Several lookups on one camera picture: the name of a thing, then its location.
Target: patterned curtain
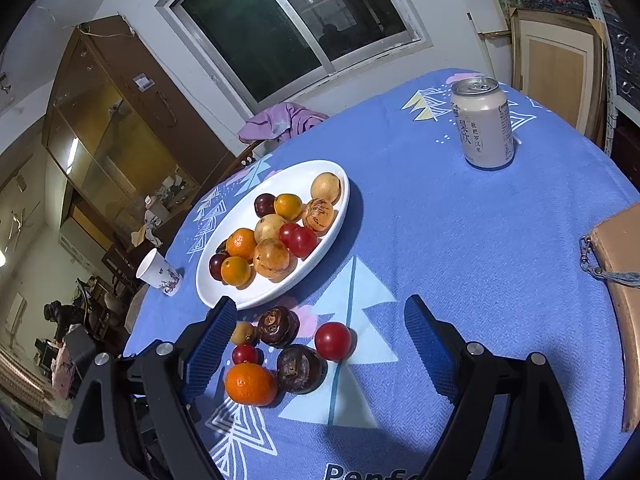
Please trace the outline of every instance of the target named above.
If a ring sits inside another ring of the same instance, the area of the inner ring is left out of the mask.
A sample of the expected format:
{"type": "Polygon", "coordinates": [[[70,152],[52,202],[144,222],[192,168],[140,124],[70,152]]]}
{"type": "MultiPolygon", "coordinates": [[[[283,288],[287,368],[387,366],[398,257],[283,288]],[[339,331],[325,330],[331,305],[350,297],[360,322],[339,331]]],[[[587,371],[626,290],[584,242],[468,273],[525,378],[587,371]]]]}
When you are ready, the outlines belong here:
{"type": "Polygon", "coordinates": [[[46,389],[42,381],[0,347],[0,388],[33,411],[42,414],[46,389]]]}

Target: tan leather bag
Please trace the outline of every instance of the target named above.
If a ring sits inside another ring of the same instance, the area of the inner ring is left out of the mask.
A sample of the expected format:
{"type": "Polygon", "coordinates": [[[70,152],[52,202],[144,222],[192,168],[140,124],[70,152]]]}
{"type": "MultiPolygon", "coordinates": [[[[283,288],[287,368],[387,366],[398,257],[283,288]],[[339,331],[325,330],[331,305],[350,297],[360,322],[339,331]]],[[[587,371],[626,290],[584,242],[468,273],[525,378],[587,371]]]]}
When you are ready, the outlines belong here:
{"type": "MultiPolygon", "coordinates": [[[[601,222],[590,234],[605,272],[640,272],[640,203],[601,222]]],[[[640,422],[640,288],[606,280],[618,320],[625,369],[622,431],[640,422]]]]}

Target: beverage can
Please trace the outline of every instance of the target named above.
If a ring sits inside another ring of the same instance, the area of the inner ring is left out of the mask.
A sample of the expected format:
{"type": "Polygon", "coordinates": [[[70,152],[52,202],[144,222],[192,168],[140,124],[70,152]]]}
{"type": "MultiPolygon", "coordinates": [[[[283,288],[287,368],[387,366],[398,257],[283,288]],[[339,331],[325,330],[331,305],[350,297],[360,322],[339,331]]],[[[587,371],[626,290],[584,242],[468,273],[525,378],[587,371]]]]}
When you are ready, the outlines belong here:
{"type": "Polygon", "coordinates": [[[513,160],[507,95],[487,76],[457,81],[451,107],[466,161],[480,170],[501,170],[513,160]]]}

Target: round table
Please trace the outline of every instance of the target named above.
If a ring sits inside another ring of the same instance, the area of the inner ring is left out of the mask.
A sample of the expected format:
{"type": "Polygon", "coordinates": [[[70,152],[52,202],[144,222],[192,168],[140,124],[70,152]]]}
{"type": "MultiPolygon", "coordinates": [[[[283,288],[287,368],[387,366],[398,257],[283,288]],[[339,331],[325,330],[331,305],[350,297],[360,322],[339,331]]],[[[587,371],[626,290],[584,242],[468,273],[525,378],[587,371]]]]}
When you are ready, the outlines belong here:
{"type": "MultiPolygon", "coordinates": [[[[620,431],[623,365],[606,286],[578,264],[578,238],[640,200],[612,161],[543,105],[502,86],[521,140],[513,164],[479,171],[462,155],[450,113],[452,82],[425,74],[330,118],[214,188],[191,211],[167,259],[184,273],[172,297],[146,296],[126,354],[174,341],[207,307],[194,276],[216,224],[274,172],[313,159],[351,180],[344,225],[320,264],[284,297],[239,313],[257,320],[282,304],[316,327],[348,322],[353,356],[322,387],[266,408],[225,394],[232,345],[197,400],[198,433],[229,479],[408,480],[423,468],[452,412],[403,322],[419,294],[435,317],[496,355],[539,351],[558,378],[587,479],[599,478],[628,439],[620,431]]],[[[264,366],[279,350],[263,344],[264,366]]]]}

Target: white paper cup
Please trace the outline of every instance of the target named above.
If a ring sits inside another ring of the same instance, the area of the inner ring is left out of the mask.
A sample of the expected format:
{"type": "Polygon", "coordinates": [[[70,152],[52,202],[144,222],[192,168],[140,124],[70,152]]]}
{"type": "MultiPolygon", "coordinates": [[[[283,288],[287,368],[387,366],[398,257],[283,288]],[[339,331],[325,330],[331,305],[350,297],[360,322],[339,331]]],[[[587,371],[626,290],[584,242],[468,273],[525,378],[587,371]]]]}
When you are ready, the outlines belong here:
{"type": "Polygon", "coordinates": [[[136,271],[136,277],[160,289],[168,296],[178,292],[182,283],[180,273],[167,263],[158,249],[151,249],[145,256],[136,271]]]}

